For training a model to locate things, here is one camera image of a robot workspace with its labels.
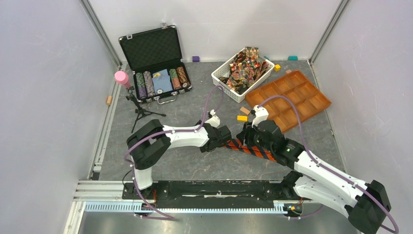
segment orange and black striped strap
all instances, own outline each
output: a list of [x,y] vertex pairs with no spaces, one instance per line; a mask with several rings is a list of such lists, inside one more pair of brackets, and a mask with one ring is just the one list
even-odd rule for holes
[[251,148],[243,146],[243,144],[237,139],[229,140],[227,144],[225,145],[225,147],[276,162],[271,152],[259,146],[253,146]]

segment gray floor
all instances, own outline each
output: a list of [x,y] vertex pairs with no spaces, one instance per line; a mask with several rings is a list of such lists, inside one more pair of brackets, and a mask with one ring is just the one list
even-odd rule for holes
[[[318,204],[306,204],[305,214]],[[128,213],[85,212],[80,234],[357,234],[344,216],[324,207],[319,214],[287,221],[280,214],[171,214],[175,221],[141,220]]]
[[[278,72],[273,71],[264,84],[283,76],[288,69],[293,71],[299,69],[315,83],[306,61],[275,61],[274,63],[279,64],[282,69]],[[154,118],[159,118],[162,124],[169,126],[194,125],[201,118],[206,96],[213,88],[211,73],[221,64],[223,62],[186,63],[194,89],[179,95],[176,101],[168,104],[143,105],[147,110],[165,113],[167,116],[148,116],[138,121],[135,130]],[[125,99],[126,94],[126,90],[122,89],[99,180],[121,180],[130,170],[128,164],[123,161],[123,154],[128,149],[126,139],[131,135],[136,114],[134,104]],[[220,94],[217,91],[212,96],[209,110],[217,106],[220,100],[218,95]],[[236,120],[237,115],[241,114],[239,109],[242,106],[249,109],[247,102],[238,104],[225,95],[224,103],[217,113],[221,125],[227,125],[233,137],[242,130],[243,123]],[[310,149],[326,162],[343,170],[326,113],[322,112],[307,120],[303,128]],[[298,127],[288,131],[285,136],[301,142]],[[196,147],[183,147],[168,150],[153,167],[152,177],[154,180],[282,179],[289,171],[289,168],[275,162],[226,148],[201,153]]]

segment open black briefcase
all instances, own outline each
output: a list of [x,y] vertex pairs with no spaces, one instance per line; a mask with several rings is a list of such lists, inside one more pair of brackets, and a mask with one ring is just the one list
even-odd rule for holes
[[[136,96],[141,102],[151,102],[156,100],[159,104],[176,100],[178,94],[183,94],[192,89],[192,83],[189,79],[187,69],[182,62],[181,46],[179,44],[178,32],[175,25],[157,28],[141,33],[126,35],[119,38],[119,44],[122,47],[126,60],[133,71],[133,82],[136,90]],[[168,75],[170,69],[183,67],[187,84],[181,88],[173,86],[173,90],[163,92],[155,90],[155,95],[152,97],[140,97],[138,92],[137,74],[146,71],[150,74],[167,69]],[[163,101],[162,98],[174,97],[173,99]]]

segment purple block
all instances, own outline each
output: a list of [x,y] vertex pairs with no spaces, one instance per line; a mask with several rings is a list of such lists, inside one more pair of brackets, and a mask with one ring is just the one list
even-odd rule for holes
[[199,56],[192,56],[192,62],[199,62]]

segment yellow cube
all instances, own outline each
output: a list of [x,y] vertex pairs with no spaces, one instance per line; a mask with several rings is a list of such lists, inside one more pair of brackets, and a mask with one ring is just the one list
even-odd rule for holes
[[281,69],[281,66],[278,65],[278,64],[275,64],[274,70],[277,72],[277,71],[279,71],[280,69]]
[[237,116],[237,120],[241,122],[247,122],[248,116]]

